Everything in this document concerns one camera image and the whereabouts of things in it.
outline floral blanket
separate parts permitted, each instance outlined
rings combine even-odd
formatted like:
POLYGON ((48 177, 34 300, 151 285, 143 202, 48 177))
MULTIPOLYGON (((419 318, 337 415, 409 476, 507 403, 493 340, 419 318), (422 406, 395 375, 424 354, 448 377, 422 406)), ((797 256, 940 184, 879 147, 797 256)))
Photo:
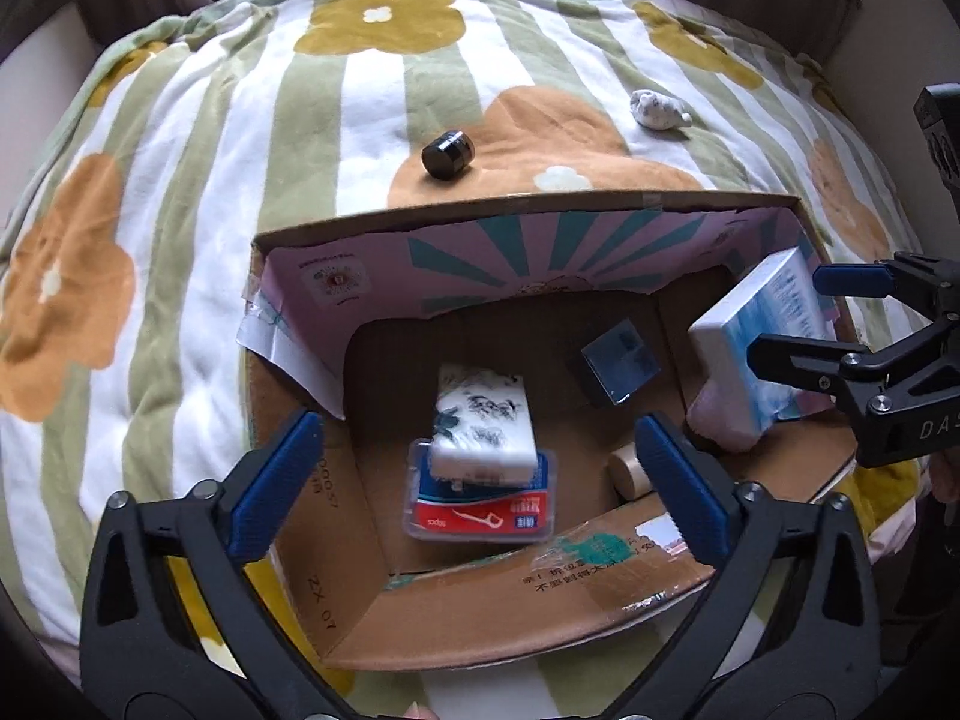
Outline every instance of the floral blanket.
MULTIPOLYGON (((75 647, 104 500, 179 496, 248 447, 234 338, 258 232, 618 188, 796 194, 834 262, 916 248, 817 67, 674 0, 227 0, 110 47, 0 241, 0 579, 75 647), (630 93, 692 116, 652 132, 630 93), (419 152, 462 128, 461 180, 419 152)), ((920 327, 851 301, 886 346, 920 327)))

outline green stripe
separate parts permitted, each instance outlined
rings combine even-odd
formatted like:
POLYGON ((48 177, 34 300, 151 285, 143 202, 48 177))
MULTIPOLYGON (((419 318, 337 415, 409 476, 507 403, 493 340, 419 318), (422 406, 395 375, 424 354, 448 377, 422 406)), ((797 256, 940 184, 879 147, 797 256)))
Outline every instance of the green stripe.
MULTIPOLYGON (((138 71, 107 134, 105 152, 114 153, 122 175, 130 168, 157 96, 186 59, 186 50, 166 50, 138 71)), ((71 145, 76 152, 80 141, 71 145)), ((90 409, 90 371, 70 365, 67 386, 54 412, 43 423, 40 494, 53 524, 56 555, 80 610, 93 528, 79 506, 86 428, 90 409)))
POLYGON ((893 343, 894 334, 890 329, 890 322, 887 320, 883 303, 880 300, 871 300, 870 298, 851 299, 863 314, 864 343, 875 352, 890 346, 893 343))
POLYGON ((241 418, 243 418, 243 425, 246 428, 243 430, 243 436, 240 437, 243 445, 243 449, 241 451, 244 454, 256 446, 256 436, 253 434, 253 414, 251 413, 250 408, 250 377, 248 376, 247 367, 248 354, 253 353, 246 351, 246 349, 241 349, 240 354, 237 355, 237 365, 239 370, 237 371, 236 402, 240 406, 240 415, 241 418))
POLYGON ((346 56, 294 53, 277 90, 258 231, 336 215, 346 71, 346 56))
MULTIPOLYGON (((800 126, 798 122, 790 111, 787 110, 786 106, 781 102, 781 100, 776 96, 776 93, 770 87, 769 81, 760 89, 752 92, 754 99, 760 104, 760 107, 766 111, 772 119, 777 124, 780 124, 788 133, 790 137, 793 138, 794 142, 800 148, 800 153, 805 157, 805 162, 801 162, 799 167, 800 170, 808 170, 808 161, 810 152, 813 149, 813 143, 810 143, 810 138, 806 136, 806 132, 803 131, 803 127, 800 126)), ((803 185, 800 184, 800 197, 805 197, 806 199, 813 201, 813 197, 808 197, 808 193, 803 189, 803 185)))
POLYGON ((891 214, 890 209, 887 207, 886 203, 883 201, 883 193, 880 191, 880 188, 877 186, 874 177, 872 176, 870 170, 867 168, 866 163, 863 161, 863 158, 860 156, 860 151, 857 148, 857 144, 853 143, 853 140, 848 137, 845 131, 845 127, 839 127, 833 122, 829 123, 827 116, 818 110, 816 104, 813 103, 811 98, 810 89, 806 90, 805 93, 802 93, 791 79, 789 70, 786 67, 786 57, 779 55, 777 52, 767 52, 767 58, 770 61, 773 68, 778 74, 779 81, 781 85, 794 94, 797 98, 800 99, 800 102, 805 105, 806 111, 808 111, 810 121, 813 122, 813 127, 817 131, 817 137, 828 143, 831 148, 833 146, 833 138, 830 135, 830 130, 828 124, 835 130, 840 139, 847 144, 848 149, 850 150, 851 155, 853 156, 853 162, 856 164, 856 170, 859 172, 860 176, 863 178, 864 185, 867 189, 867 194, 872 199, 872 205, 877 211, 877 215, 880 217, 880 222, 882 223, 884 229, 887 232, 887 235, 890 237, 891 242, 894 244, 894 249, 901 247, 909 247, 908 242, 903 240, 896 240, 899 237, 899 225, 898 220, 894 218, 894 215, 891 214))
MULTIPOLYGON (((34 603, 23 584, 23 574, 20 573, 20 563, 16 558, 16 547, 13 545, 13 533, 10 530, 10 519, 7 514, 7 494, 3 487, 4 462, 0 458, 0 581, 3 581, 4 589, 27 627, 34 634, 45 634, 46 629, 40 621, 40 615, 37 614, 34 603)), ((7 456, 6 463, 15 462, 13 457, 7 456)))
POLYGON ((415 701, 421 707, 429 706, 424 681, 412 671, 358 671, 347 700, 367 717, 402 717, 415 701))
POLYGON ((917 333, 920 330, 923 330, 923 328, 925 328, 929 324, 929 322, 926 319, 921 317, 912 308, 906 308, 904 306, 904 314, 906 314, 906 320, 910 323, 910 329, 914 333, 917 333))
POLYGON ((104 140, 104 152, 116 158, 123 179, 126 179, 130 172, 133 157, 136 156, 140 140, 147 129, 147 122, 150 121, 157 98, 189 56, 190 52, 184 44, 162 50, 137 71, 133 83, 124 95, 123 103, 120 103, 110 132, 104 140))
POLYGON ((35 224, 50 210, 50 204, 54 200, 54 192, 59 189, 59 185, 66 177, 67 169, 77 156, 80 147, 83 146, 83 143, 90 136, 94 124, 97 124, 97 119, 99 119, 102 109, 103 108, 85 108, 83 113, 80 114, 80 122, 77 122, 77 129, 74 131, 69 144, 61 151, 61 155, 56 158, 56 162, 54 162, 53 167, 50 169, 50 178, 43 189, 43 196, 40 200, 35 200, 35 202, 40 204, 37 206, 37 217, 34 219, 35 224))
POLYGON ((40 496, 53 526, 56 556, 78 612, 93 549, 93 526, 79 500, 89 413, 90 371, 71 362, 64 394, 43 423, 40 496))
POLYGON ((418 151, 448 129, 467 127, 483 119, 480 95, 457 44, 432 52, 404 55, 407 138, 418 151), (437 94, 437 79, 443 93, 437 94))
POLYGON ((784 189, 794 196, 805 197, 803 184, 800 183, 800 175, 790 155, 776 141, 776 138, 754 121, 754 118, 743 107, 737 96, 719 79, 717 74, 695 68, 679 59, 674 59, 674 61, 690 83, 696 86, 712 103, 717 113, 726 119, 734 130, 739 131, 744 137, 760 147, 771 169, 784 185, 784 189))
MULTIPOLYGON (((557 10, 565 18, 570 31, 585 43, 603 50, 613 74, 630 95, 635 89, 652 89, 675 97, 672 92, 657 84, 630 61, 626 50, 613 37, 610 28, 600 16, 596 5, 586 0, 557 0, 557 10)), ((728 148, 722 138, 704 124, 693 106, 686 107, 693 118, 693 126, 683 129, 683 146, 700 172, 713 181, 721 191, 747 191, 750 179, 747 170, 728 148)))
MULTIPOLYGON (((493 12, 493 17, 503 33, 508 48, 520 60, 534 84, 577 95, 604 116, 607 115, 603 105, 584 84, 576 68, 566 58, 556 41, 541 31, 534 17, 523 10, 517 0, 480 1, 493 12)), ((581 11, 584 8, 589 9, 592 19, 585 19, 581 28, 578 20, 568 18, 570 28, 573 29, 574 34, 607 52, 611 66, 628 95, 633 90, 641 88, 670 94, 659 84, 648 79, 630 62, 623 47, 616 42, 610 30, 600 20, 599 11, 595 6, 587 4, 586 1, 580 1, 576 7, 581 11)), ((733 156, 722 139, 709 131, 695 112, 691 111, 691 114, 694 127, 685 129, 685 137, 688 137, 685 146, 700 171, 708 175, 718 189, 730 191, 750 189, 750 179, 741 162, 733 156)))
POLYGON ((140 500, 170 498, 173 423, 184 395, 179 367, 179 324, 194 258, 197 209, 213 168, 233 91, 259 62, 275 23, 275 10, 224 46, 174 170, 155 225, 143 323, 130 367, 133 419, 123 444, 124 487, 140 500))
POLYGON ((536 86, 559 89, 592 105, 606 116, 603 105, 587 89, 560 47, 536 25, 517 0, 480 0, 493 13, 507 47, 536 86))
POLYGON ((736 35, 726 32, 723 30, 723 28, 720 28, 720 26, 707 25, 703 22, 701 23, 707 30, 707 35, 712 37, 713 40, 726 49, 730 55, 737 57, 741 62, 752 68, 758 76, 766 76, 766 71, 763 69, 763 64, 760 62, 760 59, 757 57, 755 52, 752 51, 753 46, 757 46, 757 48, 760 50, 766 50, 765 47, 758 46, 756 43, 751 43, 745 38, 737 37, 736 35))
POLYGON ((662 643, 652 622, 597 641, 536 658, 560 717, 603 712, 643 669, 662 643))

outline blue gripper pad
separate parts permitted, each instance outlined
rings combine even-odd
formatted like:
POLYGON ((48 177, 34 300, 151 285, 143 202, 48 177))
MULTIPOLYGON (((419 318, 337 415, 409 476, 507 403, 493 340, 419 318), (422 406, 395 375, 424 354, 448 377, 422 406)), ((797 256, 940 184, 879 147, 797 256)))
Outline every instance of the blue gripper pad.
POLYGON ((740 509, 733 479, 695 449, 663 415, 645 415, 634 431, 637 459, 698 562, 719 568, 733 550, 740 509))
POLYGON ((822 265, 813 271, 813 289, 820 295, 886 298, 894 276, 885 265, 822 265))
POLYGON ((227 555, 253 562, 267 554, 296 497, 323 454, 320 415, 304 412, 279 441, 230 512, 227 555))

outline open cardboard box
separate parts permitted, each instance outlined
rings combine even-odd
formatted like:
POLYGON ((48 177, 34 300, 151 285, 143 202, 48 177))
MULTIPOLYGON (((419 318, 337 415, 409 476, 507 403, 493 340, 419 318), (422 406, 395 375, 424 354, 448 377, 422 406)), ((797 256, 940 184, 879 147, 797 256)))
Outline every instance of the open cardboard box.
MULTIPOLYGON (((509 237, 501 235, 500 221, 485 225, 498 231, 501 242, 509 237)), ((801 245, 815 266, 810 229, 793 197, 609 191, 395 209, 261 236, 254 268, 263 274, 261 284, 270 285, 271 303, 323 360, 331 381, 343 386, 341 401, 335 387, 320 396, 320 410, 328 413, 323 458, 277 538, 296 613, 325 664, 404 670, 531 655, 620 628, 707 579, 710 569, 688 551, 664 549, 650 528, 664 514, 656 495, 620 505, 606 459, 631 440, 632 423, 642 413, 661 410, 683 422, 704 384, 686 333, 690 323, 731 288, 735 274, 771 251, 801 245), (589 213, 578 210, 584 208, 589 213), (637 211, 656 223, 647 218, 631 227, 637 211), (495 278, 486 292, 474 295, 488 302, 434 311, 430 319, 416 317, 436 284, 411 293, 416 310, 409 300, 398 301, 397 291, 419 276, 409 263, 401 267, 383 254, 397 240, 405 241, 403 250, 410 238, 443 247, 449 234, 448 248, 463 257, 463 244, 453 247, 457 239, 450 230, 507 216, 526 247, 521 266, 515 251, 507 256, 498 247, 512 272, 520 271, 515 283, 495 278), (701 217, 699 226, 688 224, 701 217), (658 231, 656 224, 664 227, 658 231), (569 230, 578 225, 582 234, 570 244, 569 230), (672 240, 683 240, 672 247, 656 243, 669 238, 670 230, 691 226, 696 229, 686 238, 674 234, 672 240), (611 239, 619 241, 615 247, 611 239), (607 259, 589 254, 604 247, 607 259), (570 254, 558 259, 558 250, 570 254), (378 265, 381 254, 387 261, 378 265), (634 271, 613 272, 606 265, 611 261, 634 271), (330 262, 349 262, 347 281, 352 279, 356 295, 344 293, 339 274, 330 281, 337 299, 322 297, 318 305, 315 293, 313 301, 306 296, 318 272, 324 278, 332 273, 318 271, 317 264, 330 262), (636 272, 638 266, 645 271, 636 272), (359 275, 358 267, 364 269, 359 275), (563 290, 551 290, 546 285, 558 271, 563 290), (572 272, 584 285, 570 287, 572 272), (385 308, 365 308, 391 277, 406 281, 386 290, 385 308), (508 296, 504 290, 524 296, 501 299, 508 296), (352 319, 339 328, 326 326, 338 321, 344 305, 352 319), (637 327, 661 373, 624 404, 597 408, 568 361, 624 317, 637 327), (523 375, 536 442, 558 459, 553 541, 517 549, 416 541, 402 530, 407 451, 412 440, 431 433, 442 362, 523 375), (346 421, 331 416, 341 409, 346 421)), ((832 303, 824 307, 838 317, 838 337, 852 340, 846 314, 832 303)), ((261 443, 297 405, 319 406, 253 354, 248 384, 261 443)), ((830 412, 776 425, 752 452, 723 462, 738 478, 803 501, 837 479, 853 450, 845 421, 830 412)))

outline tissue pack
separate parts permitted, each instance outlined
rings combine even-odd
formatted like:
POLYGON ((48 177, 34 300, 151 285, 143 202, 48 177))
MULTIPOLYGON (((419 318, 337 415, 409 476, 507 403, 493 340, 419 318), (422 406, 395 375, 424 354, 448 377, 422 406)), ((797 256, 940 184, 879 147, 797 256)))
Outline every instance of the tissue pack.
POLYGON ((442 365, 430 474, 454 482, 519 487, 533 478, 537 462, 523 379, 442 365))
POLYGON ((696 320, 690 340, 722 394, 724 426, 754 440, 778 418, 802 415, 792 386, 757 379, 747 349, 761 333, 827 338, 813 280, 798 248, 768 255, 696 320))

